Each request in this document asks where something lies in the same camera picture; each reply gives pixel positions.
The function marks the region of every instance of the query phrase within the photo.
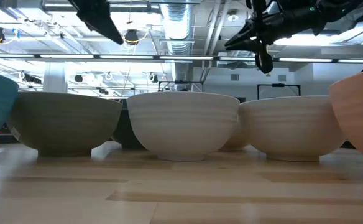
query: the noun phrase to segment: wooden table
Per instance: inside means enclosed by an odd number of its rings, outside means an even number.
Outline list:
[[[266,161],[252,147],[160,161],[114,142],[92,158],[0,145],[0,224],[363,223],[363,155]]]

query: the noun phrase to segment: air duct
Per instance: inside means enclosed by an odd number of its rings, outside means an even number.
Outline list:
[[[191,37],[192,8],[188,4],[161,4],[163,26],[167,39],[180,41],[168,42],[168,51],[171,55],[190,55],[192,44],[182,40]],[[172,76],[174,80],[191,81],[193,79],[192,63],[172,63]],[[176,90],[190,89],[186,85],[175,85]]]

